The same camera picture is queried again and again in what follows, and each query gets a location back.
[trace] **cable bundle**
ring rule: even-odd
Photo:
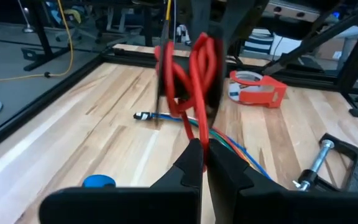
[[[160,51],[159,46],[155,48],[157,61],[160,59]],[[162,74],[168,107],[172,116],[182,118],[189,139],[193,139],[194,134],[186,110],[194,107],[200,127],[200,141],[204,149],[204,156],[206,156],[208,154],[209,137],[204,96],[216,74],[217,58],[214,40],[202,33],[193,46],[189,60],[190,75],[187,75],[184,69],[173,61],[173,42],[168,42],[165,46],[163,62],[157,62],[156,68],[159,66],[158,63],[164,63]],[[178,103],[175,101],[175,77],[182,82],[189,94],[188,100],[179,100]]]
[[[138,120],[150,120],[150,119],[167,119],[170,121],[176,121],[176,122],[182,122],[183,120],[180,118],[174,118],[170,114],[167,113],[149,113],[149,112],[139,112],[134,114],[134,118]],[[197,123],[197,120],[191,117],[187,117],[190,124],[193,126],[199,127],[199,124]],[[258,170],[266,176],[268,179],[272,179],[268,173],[264,170],[264,168],[247,152],[247,149],[245,147],[242,147],[240,144],[235,142],[232,138],[229,136],[223,134],[221,131],[219,131],[216,128],[209,129],[209,134],[212,135],[215,139],[217,139],[221,144],[226,146],[229,150],[235,152],[241,159],[247,161],[249,165],[255,169],[253,164],[258,168]]]

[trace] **yellow cable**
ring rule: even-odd
[[[169,16],[170,16],[170,12],[171,12],[171,2],[172,0],[168,0],[168,4],[167,4],[167,14],[165,15],[165,20],[169,21]]]
[[[67,25],[65,15],[63,13],[64,12],[63,6],[62,6],[62,3],[60,2],[60,0],[57,0],[57,3],[59,5],[59,11],[60,11],[60,14],[62,15],[63,23],[65,25],[66,32],[68,35],[68,42],[70,44],[70,64],[65,72],[59,73],[59,74],[50,74],[51,77],[61,77],[61,76],[66,75],[71,70],[71,67],[73,66],[73,61],[74,61],[73,41],[71,39],[71,34],[70,34],[70,30]],[[21,77],[14,77],[14,78],[0,78],[0,82],[10,81],[10,80],[20,80],[20,79],[26,79],[26,78],[39,78],[39,77],[45,77],[45,76],[44,76],[44,74],[36,74],[36,75],[24,75]]]

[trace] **red cable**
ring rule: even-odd
[[[159,46],[155,48],[154,54],[158,61],[160,59]],[[200,126],[200,141],[204,149],[204,161],[206,161],[209,133],[204,96],[209,90],[216,74],[217,59],[214,50],[214,40],[205,33],[202,33],[193,46],[189,60],[190,75],[187,75],[184,69],[173,61],[173,42],[167,43],[163,60],[165,94],[171,115],[175,117],[181,116],[189,139],[193,139],[194,135],[187,118],[186,110],[194,107],[195,116]],[[174,76],[176,76],[186,88],[186,91],[190,95],[188,100],[180,100],[178,103],[175,101]]]

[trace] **blue cap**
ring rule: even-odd
[[[87,177],[82,183],[83,187],[105,187],[110,185],[111,187],[116,186],[116,182],[113,178],[106,175],[91,175]]]
[[[339,19],[339,16],[341,15],[339,12],[333,12],[333,15],[335,16],[335,18]]]

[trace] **tape roll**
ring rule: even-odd
[[[242,80],[242,81],[247,81],[247,82],[257,82],[257,81],[261,81],[262,79],[262,75],[258,74],[256,72],[250,72],[250,71],[238,71],[236,72],[236,80],[234,80],[233,78],[230,78],[229,81],[229,97],[230,99],[239,102],[239,103],[243,103],[243,104],[252,104],[252,103],[248,103],[248,102],[240,102],[239,98],[240,98],[240,92],[242,91],[247,91],[247,92],[259,92],[263,90],[262,86],[250,86],[250,85],[245,85],[242,84],[240,82],[238,82],[238,80]]]

